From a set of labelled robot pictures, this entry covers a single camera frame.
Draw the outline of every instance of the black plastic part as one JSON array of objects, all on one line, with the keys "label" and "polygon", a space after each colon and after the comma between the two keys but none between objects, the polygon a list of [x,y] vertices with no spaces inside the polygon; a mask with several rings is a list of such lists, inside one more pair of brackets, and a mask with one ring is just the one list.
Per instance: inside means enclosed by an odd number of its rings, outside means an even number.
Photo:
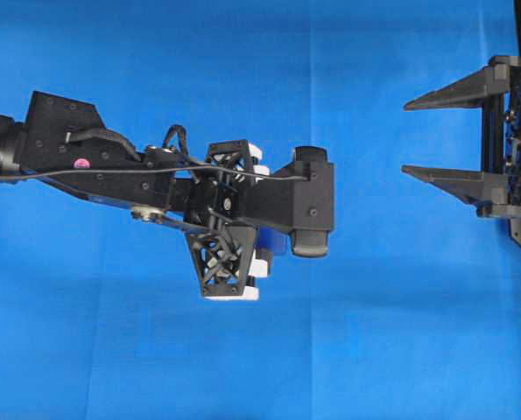
[{"label": "black plastic part", "polygon": [[[179,164],[176,155],[163,150],[147,150],[144,160],[138,162],[126,142],[110,136],[103,138],[107,130],[95,106],[81,101],[35,92],[25,127],[28,137],[20,157],[23,171],[73,169],[81,160],[102,169],[144,170],[149,163],[160,169]],[[79,138],[73,135],[74,142],[70,143],[72,135],[68,133],[80,135]],[[107,176],[80,173],[55,176],[46,183],[74,197],[110,206],[168,209],[172,178],[171,173]]]},{"label": "black plastic part", "polygon": [[186,234],[186,238],[202,296],[242,295],[249,281],[257,229],[230,225],[218,234]]}]

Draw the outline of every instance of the gripper jaw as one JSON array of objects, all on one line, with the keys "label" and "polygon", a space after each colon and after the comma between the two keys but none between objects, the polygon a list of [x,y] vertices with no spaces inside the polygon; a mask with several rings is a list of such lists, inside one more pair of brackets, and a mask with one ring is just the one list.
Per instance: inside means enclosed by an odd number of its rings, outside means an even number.
[{"label": "gripper jaw", "polygon": [[403,165],[402,172],[454,195],[476,207],[480,217],[521,217],[521,206],[508,203],[508,176],[484,171],[425,168]]},{"label": "gripper jaw", "polygon": [[[521,52],[518,0],[516,7]],[[494,56],[481,70],[404,106],[408,111],[453,108],[482,109],[480,171],[404,165],[402,172],[475,206],[479,217],[509,219],[510,237],[521,246],[521,57]]]},{"label": "gripper jaw", "polygon": [[405,104],[404,110],[479,108],[485,99],[509,90],[510,66],[494,61],[492,65],[464,79],[409,101]]}]

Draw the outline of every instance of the black cable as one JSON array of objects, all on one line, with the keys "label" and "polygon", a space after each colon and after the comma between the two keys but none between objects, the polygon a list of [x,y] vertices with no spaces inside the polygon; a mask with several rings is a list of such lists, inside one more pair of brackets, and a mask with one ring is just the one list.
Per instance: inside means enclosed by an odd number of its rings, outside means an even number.
[{"label": "black cable", "polygon": [[204,164],[200,166],[181,166],[178,168],[165,168],[165,169],[66,169],[62,171],[47,171],[33,173],[30,175],[0,175],[0,181],[26,181],[28,179],[40,179],[47,177],[57,177],[59,175],[73,175],[80,173],[101,173],[101,174],[118,174],[118,175],[136,175],[146,173],[168,173],[178,171],[220,171],[226,173],[232,173],[234,175],[243,175],[244,177],[269,179],[272,181],[308,181],[309,178],[302,177],[300,175],[292,175],[289,177],[273,177],[271,175],[262,175],[260,173],[236,171],[229,168],[223,168],[214,164]]},{"label": "black cable", "polygon": [[178,124],[172,125],[171,128],[166,132],[165,140],[163,140],[163,149],[167,148],[169,142],[175,134],[179,138],[180,152],[183,155],[188,156],[187,129]]}]

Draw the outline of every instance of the black robotic arm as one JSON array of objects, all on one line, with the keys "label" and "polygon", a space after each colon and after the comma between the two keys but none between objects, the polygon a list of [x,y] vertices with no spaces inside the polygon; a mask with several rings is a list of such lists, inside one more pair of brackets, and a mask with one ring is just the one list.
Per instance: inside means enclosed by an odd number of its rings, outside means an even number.
[{"label": "black robotic arm", "polygon": [[[169,145],[178,137],[179,148]],[[273,254],[259,248],[263,228],[292,239],[296,256],[327,253],[334,229],[334,166],[325,150],[294,150],[269,174],[246,140],[188,155],[187,133],[173,125],[161,147],[138,152],[107,129],[94,105],[34,92],[26,121],[0,115],[0,182],[39,179],[81,200],[130,210],[134,219],[181,230],[212,299],[255,299]],[[188,171],[191,178],[178,178]]]}]

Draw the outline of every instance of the blue surface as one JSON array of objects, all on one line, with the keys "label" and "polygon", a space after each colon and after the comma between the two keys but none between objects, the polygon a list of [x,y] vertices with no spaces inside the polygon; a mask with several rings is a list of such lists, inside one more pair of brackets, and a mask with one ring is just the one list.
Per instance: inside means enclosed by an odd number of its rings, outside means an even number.
[{"label": "blue surface", "polygon": [[0,419],[521,418],[521,251],[400,173],[476,169],[478,111],[404,102],[516,54],[511,2],[0,1],[0,113],[93,102],[138,148],[336,163],[329,257],[197,296],[181,235],[0,185]]}]

